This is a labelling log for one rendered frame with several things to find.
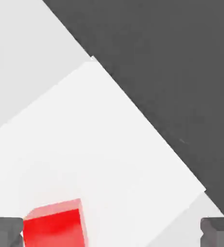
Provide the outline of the small red cube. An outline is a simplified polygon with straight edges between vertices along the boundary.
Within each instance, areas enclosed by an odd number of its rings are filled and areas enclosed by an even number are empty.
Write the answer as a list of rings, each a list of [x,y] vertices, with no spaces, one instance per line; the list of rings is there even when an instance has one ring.
[[[89,247],[79,198],[35,208],[23,222],[25,247]]]

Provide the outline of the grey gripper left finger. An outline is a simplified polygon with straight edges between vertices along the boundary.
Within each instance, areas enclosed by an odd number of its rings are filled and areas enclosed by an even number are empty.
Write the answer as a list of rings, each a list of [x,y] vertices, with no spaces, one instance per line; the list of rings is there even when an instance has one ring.
[[[24,247],[23,219],[0,217],[0,247]]]

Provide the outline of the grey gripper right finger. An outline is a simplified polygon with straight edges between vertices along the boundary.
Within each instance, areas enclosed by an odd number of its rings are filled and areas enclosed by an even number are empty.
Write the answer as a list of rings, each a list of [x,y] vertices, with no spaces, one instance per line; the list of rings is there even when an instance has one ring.
[[[200,247],[224,247],[224,218],[202,218],[200,229]]]

